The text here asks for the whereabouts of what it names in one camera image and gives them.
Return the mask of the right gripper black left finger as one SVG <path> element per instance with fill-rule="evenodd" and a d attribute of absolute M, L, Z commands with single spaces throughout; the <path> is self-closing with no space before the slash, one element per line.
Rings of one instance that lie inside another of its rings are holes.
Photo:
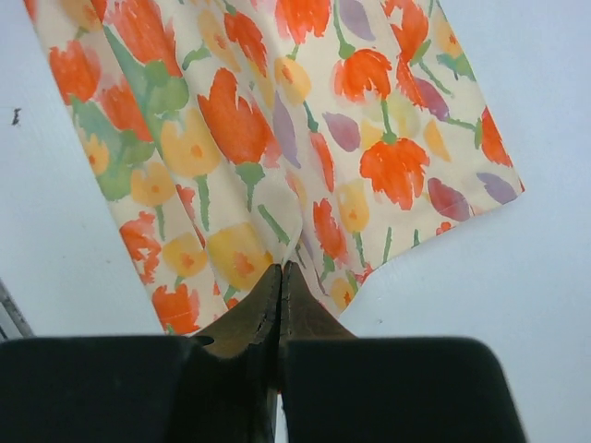
<path fill-rule="evenodd" d="M 193 336 L 41 337 L 1 347 L 5 442 L 271 442 L 282 271 Z"/>

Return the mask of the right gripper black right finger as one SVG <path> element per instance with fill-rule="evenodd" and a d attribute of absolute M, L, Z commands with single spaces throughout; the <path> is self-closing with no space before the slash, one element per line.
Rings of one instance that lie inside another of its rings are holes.
<path fill-rule="evenodd" d="M 292 442 L 523 442 L 497 356 L 467 337 L 358 338 L 283 269 L 281 392 Z"/>

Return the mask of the orange floral skirt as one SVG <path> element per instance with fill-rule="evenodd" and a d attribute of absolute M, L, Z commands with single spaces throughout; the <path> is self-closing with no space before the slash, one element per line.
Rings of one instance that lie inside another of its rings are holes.
<path fill-rule="evenodd" d="M 437 1 L 29 1 L 167 333 L 294 261 L 334 315 L 524 191 Z"/>

